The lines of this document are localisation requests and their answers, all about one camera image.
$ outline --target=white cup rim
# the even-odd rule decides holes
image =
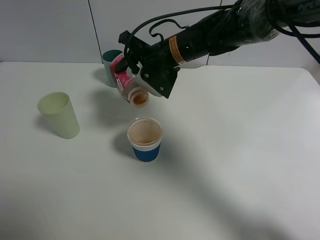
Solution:
[[[143,120],[151,120],[151,121],[156,122],[156,123],[159,125],[159,127],[160,127],[160,129],[161,129],[161,134],[160,134],[160,136],[159,136],[156,140],[154,140],[154,141],[152,141],[152,142],[149,142],[149,143],[139,143],[139,142],[133,140],[133,139],[129,136],[129,131],[130,131],[130,128],[133,126],[133,124],[135,124],[135,123],[137,123],[137,122],[140,122],[140,121],[143,121]],[[142,116],[142,117],[138,117],[138,118],[134,119],[132,122],[130,122],[129,127],[128,127],[128,130],[127,130],[127,137],[128,137],[130,143],[131,143],[133,146],[137,146],[137,147],[140,147],[140,148],[143,148],[143,147],[145,147],[145,148],[150,148],[150,147],[152,147],[153,145],[158,144],[158,143],[162,140],[162,137],[163,137],[163,129],[162,129],[162,127],[161,127],[160,122],[158,122],[158,121],[157,121],[156,119],[154,119],[153,117]]]
[[[43,103],[43,101],[47,98],[50,98],[54,95],[60,95],[60,96],[64,96],[66,97],[67,99],[67,103],[62,107],[60,108],[58,111],[51,111],[51,112],[48,112],[48,111],[43,111],[43,109],[40,108],[40,105]],[[55,92],[51,92],[51,93],[48,93],[47,95],[44,95],[37,103],[37,109],[40,113],[42,114],[45,114],[45,115],[54,115],[54,114],[58,114],[60,112],[62,112],[64,109],[67,108],[67,106],[70,104],[71,100],[70,100],[70,97],[68,94],[66,94],[65,92],[63,91],[55,91]]]

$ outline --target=orange warning label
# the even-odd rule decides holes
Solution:
[[[177,44],[177,36],[173,36],[169,39],[169,47],[172,57],[174,58],[177,64],[184,64],[185,60],[180,54],[178,44]]]

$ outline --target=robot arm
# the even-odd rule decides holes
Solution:
[[[198,8],[193,11],[220,10],[190,27],[181,27],[172,19],[162,20],[149,30],[153,37],[160,36],[160,42],[149,45],[134,36],[140,28],[154,19],[160,20],[193,11],[153,18],[132,33],[125,31],[120,35],[119,43],[125,45],[125,58],[116,66],[115,71],[131,71],[133,77],[152,94],[168,98],[180,70],[179,65],[207,54],[216,56],[242,45],[269,41],[280,32],[297,37],[320,63],[319,55],[305,40],[318,38],[320,34],[301,34],[296,32],[298,30],[295,27],[320,26],[320,0],[282,1],[284,3],[279,0],[238,0],[234,5]],[[160,33],[152,34],[152,30],[164,22],[175,23],[184,30],[166,39]],[[287,26],[292,32],[283,29]]]

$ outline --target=light green plastic cup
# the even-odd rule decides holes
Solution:
[[[72,139],[78,135],[80,127],[66,93],[52,92],[45,95],[38,102],[37,108],[61,138]]]

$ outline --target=small bottle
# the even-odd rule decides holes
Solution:
[[[116,57],[110,65],[110,72],[122,98],[132,105],[142,108],[149,102],[149,93],[137,84],[126,71],[115,73],[116,65],[124,58],[123,53]]]
[[[136,107],[142,108],[149,102],[149,93],[144,88],[136,86],[129,91],[128,101]]]

